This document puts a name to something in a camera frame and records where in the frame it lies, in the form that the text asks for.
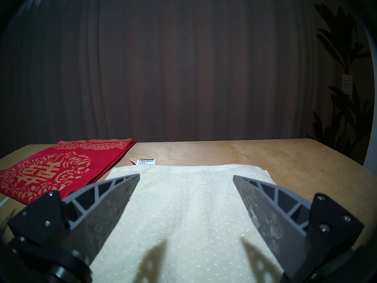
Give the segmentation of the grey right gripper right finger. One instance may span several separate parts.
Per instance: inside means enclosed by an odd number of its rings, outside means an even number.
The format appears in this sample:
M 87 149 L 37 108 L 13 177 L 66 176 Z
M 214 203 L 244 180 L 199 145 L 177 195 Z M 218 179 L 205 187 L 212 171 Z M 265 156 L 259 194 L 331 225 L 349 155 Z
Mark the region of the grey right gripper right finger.
M 233 183 L 283 275 L 331 275 L 353 256 L 364 224 L 328 195 L 309 202 L 264 181 L 234 175 Z

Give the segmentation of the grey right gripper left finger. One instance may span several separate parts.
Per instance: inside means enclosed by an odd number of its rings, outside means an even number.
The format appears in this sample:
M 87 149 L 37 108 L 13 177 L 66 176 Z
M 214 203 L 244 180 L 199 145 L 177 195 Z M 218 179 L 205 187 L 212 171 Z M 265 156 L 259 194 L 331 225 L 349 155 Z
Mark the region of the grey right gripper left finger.
M 38 247 L 78 251 L 91 264 L 120 220 L 140 174 L 87 185 L 61 199 L 48 191 L 29 204 L 8 226 L 15 238 Z

